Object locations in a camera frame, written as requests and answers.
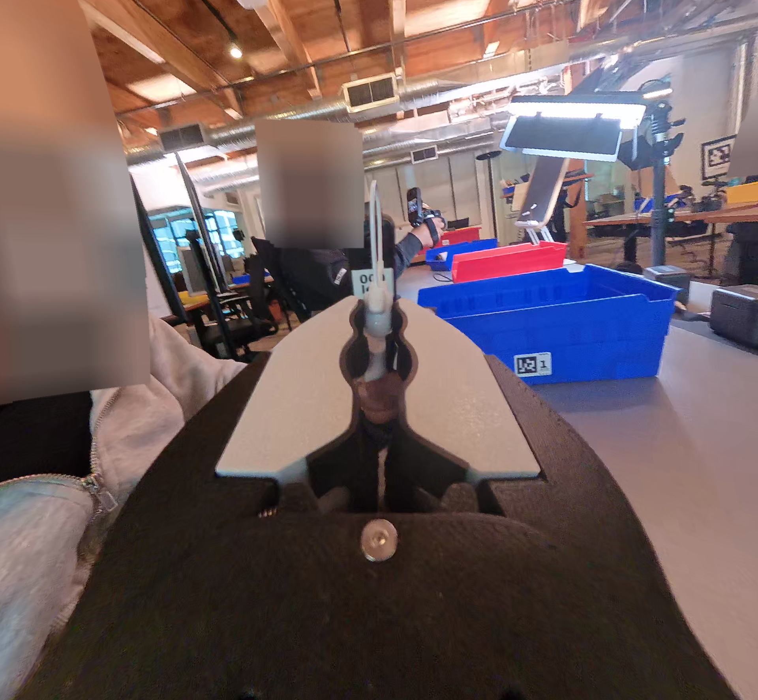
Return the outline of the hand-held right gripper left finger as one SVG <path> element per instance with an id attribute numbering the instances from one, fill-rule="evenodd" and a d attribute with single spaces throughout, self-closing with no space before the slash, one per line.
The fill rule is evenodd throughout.
<path id="1" fill-rule="evenodd" d="M 362 312 L 345 298 L 291 332 L 270 353 L 221 453 L 222 478 L 308 486 L 317 498 L 336 490 L 354 511 L 377 509 L 377 452 L 365 440 L 350 350 L 365 365 Z"/>

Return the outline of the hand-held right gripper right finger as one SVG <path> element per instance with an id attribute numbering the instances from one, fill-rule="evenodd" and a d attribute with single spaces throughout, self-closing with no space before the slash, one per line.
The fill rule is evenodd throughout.
<path id="1" fill-rule="evenodd" d="M 396 308 L 404 378 L 387 505 L 412 511 L 422 494 L 441 501 L 453 485 L 538 479 L 539 462 L 479 346 L 413 301 Z"/>

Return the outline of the grey desk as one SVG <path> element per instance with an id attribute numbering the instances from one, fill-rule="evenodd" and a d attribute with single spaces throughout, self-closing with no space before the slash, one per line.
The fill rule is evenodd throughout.
<path id="1" fill-rule="evenodd" d="M 658 377 L 530 387 L 488 357 L 542 478 L 486 509 L 627 579 L 655 569 L 719 675 L 756 698 L 756 353 L 675 326 Z"/>

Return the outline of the blue plastic bin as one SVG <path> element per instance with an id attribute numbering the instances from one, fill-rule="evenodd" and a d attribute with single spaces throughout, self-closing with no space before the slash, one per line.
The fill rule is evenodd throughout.
<path id="1" fill-rule="evenodd" d="M 474 252 L 486 251 L 498 247 L 496 239 L 475 240 L 459 242 L 449 245 L 440 245 L 427 250 L 425 263 L 432 271 L 451 272 L 454 258 L 458 255 L 467 255 Z"/>

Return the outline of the blue bin white tag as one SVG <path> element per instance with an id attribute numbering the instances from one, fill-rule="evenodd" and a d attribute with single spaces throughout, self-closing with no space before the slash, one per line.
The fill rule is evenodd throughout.
<path id="1" fill-rule="evenodd" d="M 658 374 L 677 289 L 595 265 L 421 288 L 418 304 L 530 384 Z"/>

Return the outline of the white air vent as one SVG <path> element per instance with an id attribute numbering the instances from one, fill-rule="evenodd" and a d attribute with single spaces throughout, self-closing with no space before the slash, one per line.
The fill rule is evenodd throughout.
<path id="1" fill-rule="evenodd" d="M 397 77 L 393 72 L 346 82 L 341 89 L 346 110 L 350 114 L 393 105 L 400 101 Z"/>

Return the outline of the black board wooden edge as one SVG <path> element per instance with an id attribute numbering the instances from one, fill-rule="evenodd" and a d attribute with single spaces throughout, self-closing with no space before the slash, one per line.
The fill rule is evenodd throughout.
<path id="1" fill-rule="evenodd" d="M 569 158 L 538 157 L 526 183 L 516 185 L 512 197 L 512 216 L 515 219 L 519 242 L 533 243 L 532 237 L 566 243 L 565 206 L 562 192 Z"/>

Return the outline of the black slanted pole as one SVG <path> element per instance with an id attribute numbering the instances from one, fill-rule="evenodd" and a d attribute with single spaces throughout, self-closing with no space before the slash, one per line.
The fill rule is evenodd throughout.
<path id="1" fill-rule="evenodd" d="M 212 309 L 212 315 L 216 321 L 218 331 L 221 334 L 227 356 L 231 360 L 239 361 L 238 349 L 234 345 L 233 337 L 225 320 L 223 307 L 218 298 L 218 289 L 225 289 L 226 285 L 223 282 L 220 264 L 216 259 L 212 241 L 207 230 L 203 208 L 200 204 L 194 183 L 190 178 L 189 172 L 186 169 L 180 153 L 174 153 L 174 158 L 183 180 L 186 193 L 188 194 L 191 208 L 195 215 L 195 224 L 197 226 L 196 231 L 199 233 L 199 236 L 197 236 L 193 231 L 189 230 L 186 232 L 186 238 L 190 243 L 190 247 L 193 250 L 193 254 L 195 255 L 195 259 L 203 276 L 205 291 Z"/>

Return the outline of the LED light panel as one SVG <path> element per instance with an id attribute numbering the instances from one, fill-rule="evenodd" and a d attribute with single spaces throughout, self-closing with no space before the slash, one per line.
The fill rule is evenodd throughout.
<path id="1" fill-rule="evenodd" d="M 639 92 L 517 96 L 507 107 L 499 149 L 612 163 L 623 134 L 640 126 L 646 108 Z"/>

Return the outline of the small grey box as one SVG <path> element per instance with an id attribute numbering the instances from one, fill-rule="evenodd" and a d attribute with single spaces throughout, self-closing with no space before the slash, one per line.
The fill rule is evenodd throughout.
<path id="1" fill-rule="evenodd" d="M 677 301 L 687 305 L 690 295 L 690 274 L 671 265 L 660 265 L 643 269 L 643 276 L 651 281 L 677 288 Z"/>
<path id="2" fill-rule="evenodd" d="M 757 286 L 714 289 L 709 327 L 716 335 L 757 350 Z"/>

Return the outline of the black light stand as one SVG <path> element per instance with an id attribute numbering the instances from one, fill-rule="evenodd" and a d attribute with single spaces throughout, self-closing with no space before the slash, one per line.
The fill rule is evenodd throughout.
<path id="1" fill-rule="evenodd" d="M 670 160 L 681 145 L 684 133 L 672 129 L 682 127 L 686 118 L 672 119 L 672 78 L 666 74 L 658 79 L 643 82 L 637 91 L 646 103 L 640 125 L 630 132 L 629 142 L 624 143 L 622 161 L 639 172 L 644 168 L 652 171 L 652 207 L 649 213 L 649 240 L 653 266 L 666 263 L 666 229 L 669 224 L 666 206 L 666 174 Z"/>

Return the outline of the wooden office table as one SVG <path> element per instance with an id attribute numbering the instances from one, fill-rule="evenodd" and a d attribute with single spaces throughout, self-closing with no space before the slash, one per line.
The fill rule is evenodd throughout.
<path id="1" fill-rule="evenodd" d="M 638 263 L 638 241 L 653 240 L 651 213 L 631 213 L 613 217 L 584 221 L 586 231 L 601 239 L 622 241 L 623 260 Z M 705 240 L 707 255 L 704 268 L 695 276 L 702 279 L 717 277 L 715 268 L 716 242 L 719 236 L 718 226 L 733 223 L 756 223 L 757 203 L 742 203 L 722 208 L 717 211 L 691 212 L 687 209 L 675 209 L 665 219 L 665 246 L 672 240 Z"/>

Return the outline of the small marker tag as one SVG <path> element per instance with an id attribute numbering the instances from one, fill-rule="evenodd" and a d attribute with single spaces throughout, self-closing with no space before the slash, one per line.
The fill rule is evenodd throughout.
<path id="1" fill-rule="evenodd" d="M 728 173 L 737 136 L 732 134 L 700 145 L 700 176 L 702 183 Z"/>

